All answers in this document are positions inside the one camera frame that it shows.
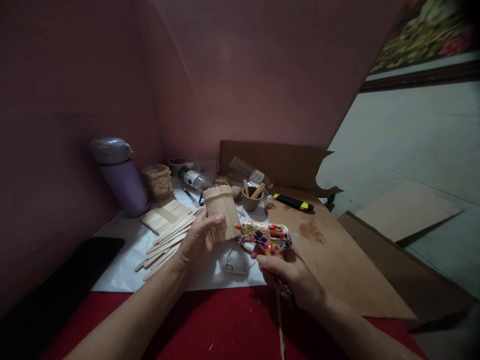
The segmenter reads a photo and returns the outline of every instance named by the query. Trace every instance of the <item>red tablecloth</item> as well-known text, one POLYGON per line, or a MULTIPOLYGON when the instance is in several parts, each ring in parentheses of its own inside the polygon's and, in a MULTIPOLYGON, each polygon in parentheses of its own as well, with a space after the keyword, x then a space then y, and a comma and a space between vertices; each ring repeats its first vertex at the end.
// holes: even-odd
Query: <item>red tablecloth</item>
MULTIPOLYGON (((62 359, 131 294, 90 292, 43 359, 62 359)), ((399 320, 368 318, 427 359, 399 320)), ((282 304, 285 357, 346 359, 308 313, 282 304)), ((275 293, 266 286, 189 291, 150 343, 145 359, 280 359, 275 293)))

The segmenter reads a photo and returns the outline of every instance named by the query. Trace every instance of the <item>floral painting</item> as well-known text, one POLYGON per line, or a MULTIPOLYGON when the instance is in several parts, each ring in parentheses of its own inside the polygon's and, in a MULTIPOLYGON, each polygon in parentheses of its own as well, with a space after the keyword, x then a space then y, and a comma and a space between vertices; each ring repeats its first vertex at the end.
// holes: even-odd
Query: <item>floral painting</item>
POLYGON ((409 0, 370 75, 472 50, 473 27, 455 0, 409 0))

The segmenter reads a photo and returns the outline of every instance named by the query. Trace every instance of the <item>plastic bottle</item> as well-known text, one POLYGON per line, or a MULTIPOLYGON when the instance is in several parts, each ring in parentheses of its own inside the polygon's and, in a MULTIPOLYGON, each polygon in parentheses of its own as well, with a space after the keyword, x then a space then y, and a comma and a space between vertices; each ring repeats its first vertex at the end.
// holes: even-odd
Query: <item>plastic bottle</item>
POLYGON ((193 187, 195 190, 199 190, 201 192, 213 186, 212 182, 208 180, 205 175, 202 175, 201 173, 196 172, 187 166, 184 166, 178 170, 178 178, 193 187))
POLYGON ((246 163, 238 156, 235 156, 231 160, 229 168, 233 172, 241 175, 244 179, 247 179, 249 182, 254 182, 257 184, 264 183, 267 189, 270 189, 273 186, 270 179, 263 172, 246 163))

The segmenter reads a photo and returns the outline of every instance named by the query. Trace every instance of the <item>wooden stick in cup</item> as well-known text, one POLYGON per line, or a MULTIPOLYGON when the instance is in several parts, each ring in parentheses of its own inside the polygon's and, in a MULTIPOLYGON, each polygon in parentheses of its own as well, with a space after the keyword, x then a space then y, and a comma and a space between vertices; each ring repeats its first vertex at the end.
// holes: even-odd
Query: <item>wooden stick in cup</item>
POLYGON ((262 190, 264 189, 265 187, 265 184, 262 182, 260 184, 259 187, 256 188, 255 192, 253 193, 253 195, 251 196, 252 199, 256 199, 257 196, 262 192, 262 190))
POLYGON ((245 195, 246 195, 247 198, 249 198, 249 197, 250 197, 250 194, 249 194, 249 185, 247 184, 247 180, 246 180, 246 179, 243 180, 243 185, 245 185, 245 195))

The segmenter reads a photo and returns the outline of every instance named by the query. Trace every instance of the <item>pink wall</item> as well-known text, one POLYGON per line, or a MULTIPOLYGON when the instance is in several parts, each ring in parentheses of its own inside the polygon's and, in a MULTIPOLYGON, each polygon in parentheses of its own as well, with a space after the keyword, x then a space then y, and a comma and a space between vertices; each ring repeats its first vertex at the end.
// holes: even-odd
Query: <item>pink wall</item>
POLYGON ((139 17, 168 153, 220 140, 326 149, 403 0, 145 0, 139 17))
POLYGON ((16 0, 0 20, 0 313, 118 210, 86 151, 127 140, 163 157, 128 0, 16 0))

